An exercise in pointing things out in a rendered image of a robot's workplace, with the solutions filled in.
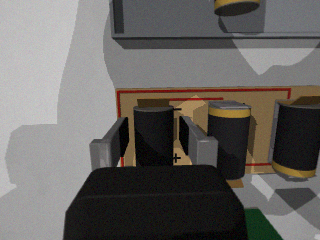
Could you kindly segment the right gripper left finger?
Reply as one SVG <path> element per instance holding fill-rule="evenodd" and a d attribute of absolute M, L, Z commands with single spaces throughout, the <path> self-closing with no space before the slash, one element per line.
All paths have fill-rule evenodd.
<path fill-rule="evenodd" d="M 129 143 L 128 117 L 119 117 L 102 139 L 89 144 L 92 171 L 103 167 L 117 167 Z"/>

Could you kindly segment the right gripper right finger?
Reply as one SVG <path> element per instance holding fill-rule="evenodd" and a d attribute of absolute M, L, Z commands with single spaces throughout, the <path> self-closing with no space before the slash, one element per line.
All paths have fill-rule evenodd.
<path fill-rule="evenodd" d="M 179 116 L 179 141 L 193 165 L 217 168 L 218 140 L 205 136 L 188 116 Z"/>

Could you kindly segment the black battery with gold end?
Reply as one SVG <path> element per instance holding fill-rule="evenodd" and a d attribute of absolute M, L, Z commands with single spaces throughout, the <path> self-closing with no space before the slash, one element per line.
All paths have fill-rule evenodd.
<path fill-rule="evenodd" d="M 209 104 L 207 136 L 218 140 L 217 169 L 226 181 L 245 175 L 251 108 L 218 108 Z"/>
<path fill-rule="evenodd" d="M 214 14 L 237 16 L 250 13 L 260 6 L 260 0 L 214 0 Z"/>
<path fill-rule="evenodd" d="M 136 166 L 174 165 L 174 106 L 133 107 Z"/>
<path fill-rule="evenodd" d="M 320 104 L 279 104 L 272 167 L 296 178 L 315 176 L 320 153 Z"/>

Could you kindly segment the green open box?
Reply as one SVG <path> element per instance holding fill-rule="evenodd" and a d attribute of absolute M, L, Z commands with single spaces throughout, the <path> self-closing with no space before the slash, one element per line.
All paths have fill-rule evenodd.
<path fill-rule="evenodd" d="M 244 207 L 249 240 L 283 240 L 258 207 Z"/>

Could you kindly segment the grey shallow tray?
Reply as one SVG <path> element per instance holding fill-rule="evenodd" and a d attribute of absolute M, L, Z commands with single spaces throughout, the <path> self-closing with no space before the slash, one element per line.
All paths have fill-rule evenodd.
<path fill-rule="evenodd" d="M 320 0 L 260 0 L 237 16 L 214 0 L 109 0 L 114 40 L 320 39 Z"/>

